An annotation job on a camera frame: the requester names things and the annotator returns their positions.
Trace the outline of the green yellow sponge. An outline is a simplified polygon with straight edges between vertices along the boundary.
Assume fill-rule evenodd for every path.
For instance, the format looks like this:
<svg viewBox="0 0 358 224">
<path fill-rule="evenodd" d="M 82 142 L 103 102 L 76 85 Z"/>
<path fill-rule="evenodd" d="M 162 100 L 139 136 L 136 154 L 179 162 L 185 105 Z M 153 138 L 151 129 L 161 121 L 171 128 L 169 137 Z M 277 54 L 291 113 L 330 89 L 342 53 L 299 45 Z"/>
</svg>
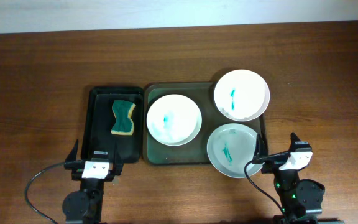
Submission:
<svg viewBox="0 0 358 224">
<path fill-rule="evenodd" d="M 112 105 L 115 123 L 111 129 L 111 134 L 120 136 L 130 136 L 134 133 L 134 122 L 132 114 L 135 103 L 125 100 L 115 100 Z"/>
</svg>

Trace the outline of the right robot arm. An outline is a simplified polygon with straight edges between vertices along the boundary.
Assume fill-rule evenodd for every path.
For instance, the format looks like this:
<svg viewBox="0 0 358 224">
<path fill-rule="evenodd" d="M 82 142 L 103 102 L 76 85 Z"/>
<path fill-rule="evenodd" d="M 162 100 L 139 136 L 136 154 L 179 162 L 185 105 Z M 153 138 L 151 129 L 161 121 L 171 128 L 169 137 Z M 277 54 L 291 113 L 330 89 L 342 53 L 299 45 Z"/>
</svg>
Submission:
<svg viewBox="0 0 358 224">
<path fill-rule="evenodd" d="M 273 202 L 281 211 L 274 216 L 275 223 L 318 223 L 325 187 L 311 179 L 300 179 L 298 175 L 309 165 L 312 147 L 295 133 L 290 134 L 290 141 L 287 151 L 259 156 L 250 163 L 260 164 L 264 174 L 274 175 L 273 184 L 280 201 Z"/>
</svg>

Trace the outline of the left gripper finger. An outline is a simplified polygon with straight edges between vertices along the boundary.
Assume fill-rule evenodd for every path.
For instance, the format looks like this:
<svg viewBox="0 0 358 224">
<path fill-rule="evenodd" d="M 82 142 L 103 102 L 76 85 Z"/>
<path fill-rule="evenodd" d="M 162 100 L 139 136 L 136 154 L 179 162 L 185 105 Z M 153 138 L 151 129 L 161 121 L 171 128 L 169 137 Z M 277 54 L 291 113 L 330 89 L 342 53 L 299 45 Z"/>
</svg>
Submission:
<svg viewBox="0 0 358 224">
<path fill-rule="evenodd" d="M 73 149 L 69 152 L 69 154 L 67 155 L 65 162 L 73 162 L 76 161 L 76 156 L 77 156 L 77 152 L 78 152 L 78 140 L 75 141 Z"/>
<path fill-rule="evenodd" d="M 124 162 L 119 154 L 117 143 L 114 145 L 114 162 L 113 162 L 113 174 L 121 175 Z"/>
</svg>

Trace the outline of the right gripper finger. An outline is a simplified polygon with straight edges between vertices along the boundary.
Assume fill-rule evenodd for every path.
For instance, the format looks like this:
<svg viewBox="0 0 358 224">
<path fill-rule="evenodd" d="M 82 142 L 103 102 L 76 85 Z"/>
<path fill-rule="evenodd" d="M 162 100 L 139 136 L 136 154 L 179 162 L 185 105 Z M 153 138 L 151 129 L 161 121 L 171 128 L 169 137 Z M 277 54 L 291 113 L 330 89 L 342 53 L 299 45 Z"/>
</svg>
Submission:
<svg viewBox="0 0 358 224">
<path fill-rule="evenodd" d="M 302 141 L 295 133 L 291 133 L 290 140 L 290 152 L 308 152 L 307 141 Z"/>
<path fill-rule="evenodd" d="M 265 157 L 265 156 L 268 156 L 268 149 L 265 145 L 263 137 L 260 134 L 258 134 L 256 136 L 254 158 L 258 159 L 260 157 Z"/>
</svg>

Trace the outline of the white plate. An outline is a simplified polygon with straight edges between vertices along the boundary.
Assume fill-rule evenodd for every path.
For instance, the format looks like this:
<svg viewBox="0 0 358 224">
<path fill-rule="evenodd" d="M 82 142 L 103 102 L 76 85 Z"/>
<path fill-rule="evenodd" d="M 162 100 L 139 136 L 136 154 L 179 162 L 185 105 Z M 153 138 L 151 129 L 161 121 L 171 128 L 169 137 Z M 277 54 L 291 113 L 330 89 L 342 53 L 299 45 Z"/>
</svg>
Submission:
<svg viewBox="0 0 358 224">
<path fill-rule="evenodd" d="M 270 90 L 258 73 L 244 69 L 233 70 L 218 80 L 213 100 L 225 117 L 246 122 L 265 112 L 270 103 Z"/>
<path fill-rule="evenodd" d="M 258 173 L 262 165 L 250 164 L 257 151 L 257 132 L 238 123 L 215 129 L 207 142 L 207 155 L 212 165 L 232 178 L 245 178 Z"/>
<path fill-rule="evenodd" d="M 146 125 L 150 135 L 166 146 L 182 146 L 192 141 L 202 125 L 199 106 L 189 97 L 170 94 L 149 107 Z"/>
</svg>

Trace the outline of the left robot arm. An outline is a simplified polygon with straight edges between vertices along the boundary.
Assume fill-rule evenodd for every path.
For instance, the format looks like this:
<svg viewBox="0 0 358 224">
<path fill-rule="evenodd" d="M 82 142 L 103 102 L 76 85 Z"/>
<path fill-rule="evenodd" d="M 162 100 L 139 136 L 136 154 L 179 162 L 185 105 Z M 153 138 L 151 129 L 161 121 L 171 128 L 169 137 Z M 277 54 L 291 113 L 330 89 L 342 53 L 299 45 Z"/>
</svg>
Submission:
<svg viewBox="0 0 358 224">
<path fill-rule="evenodd" d="M 71 170 L 71 178 L 80 181 L 80 189 L 68 194 L 62 205 L 66 223 L 101 223 L 104 184 L 120 176 L 124 162 L 113 147 L 113 163 L 108 161 L 84 161 L 76 158 L 78 142 L 67 155 L 64 163 Z"/>
</svg>

